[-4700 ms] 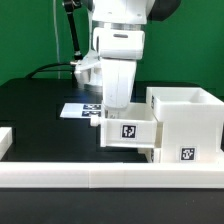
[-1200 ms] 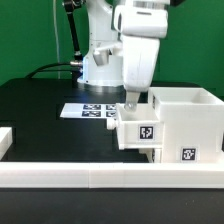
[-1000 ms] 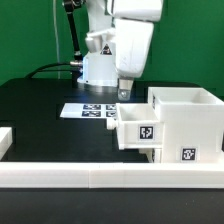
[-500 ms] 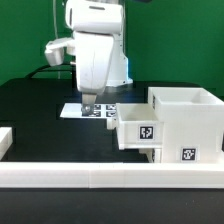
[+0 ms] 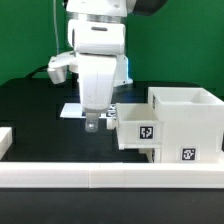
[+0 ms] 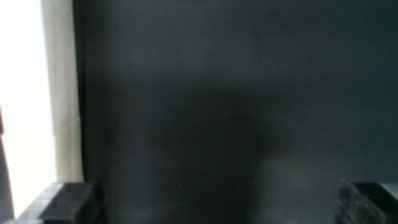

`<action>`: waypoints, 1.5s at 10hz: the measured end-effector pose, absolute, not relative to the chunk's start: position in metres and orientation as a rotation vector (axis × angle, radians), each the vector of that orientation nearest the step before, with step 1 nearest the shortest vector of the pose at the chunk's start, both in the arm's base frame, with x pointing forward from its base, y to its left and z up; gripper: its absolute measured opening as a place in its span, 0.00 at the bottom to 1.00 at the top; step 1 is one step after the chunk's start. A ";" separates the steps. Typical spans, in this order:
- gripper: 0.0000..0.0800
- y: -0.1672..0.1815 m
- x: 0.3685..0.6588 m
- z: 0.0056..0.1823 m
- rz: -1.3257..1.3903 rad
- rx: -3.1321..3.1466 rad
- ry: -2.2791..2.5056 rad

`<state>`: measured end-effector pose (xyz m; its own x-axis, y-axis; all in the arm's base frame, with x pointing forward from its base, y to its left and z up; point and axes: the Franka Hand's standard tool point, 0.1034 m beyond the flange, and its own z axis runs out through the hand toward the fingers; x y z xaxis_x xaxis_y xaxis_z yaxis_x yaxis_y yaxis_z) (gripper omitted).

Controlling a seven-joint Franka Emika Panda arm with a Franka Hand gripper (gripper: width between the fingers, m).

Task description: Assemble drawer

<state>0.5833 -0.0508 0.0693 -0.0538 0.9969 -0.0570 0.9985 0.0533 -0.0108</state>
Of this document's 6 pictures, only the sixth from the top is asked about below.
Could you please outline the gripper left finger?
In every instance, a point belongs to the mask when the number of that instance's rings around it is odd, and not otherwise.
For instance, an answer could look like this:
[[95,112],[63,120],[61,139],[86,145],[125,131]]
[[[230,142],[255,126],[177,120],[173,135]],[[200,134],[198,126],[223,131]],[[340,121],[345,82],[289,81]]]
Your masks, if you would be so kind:
[[107,203],[100,183],[54,183],[15,224],[107,224]]

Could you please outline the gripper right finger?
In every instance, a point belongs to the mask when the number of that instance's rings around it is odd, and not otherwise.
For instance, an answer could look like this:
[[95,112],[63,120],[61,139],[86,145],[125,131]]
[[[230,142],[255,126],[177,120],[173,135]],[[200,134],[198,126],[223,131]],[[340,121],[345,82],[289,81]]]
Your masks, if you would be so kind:
[[335,224],[398,224],[398,183],[347,183]]

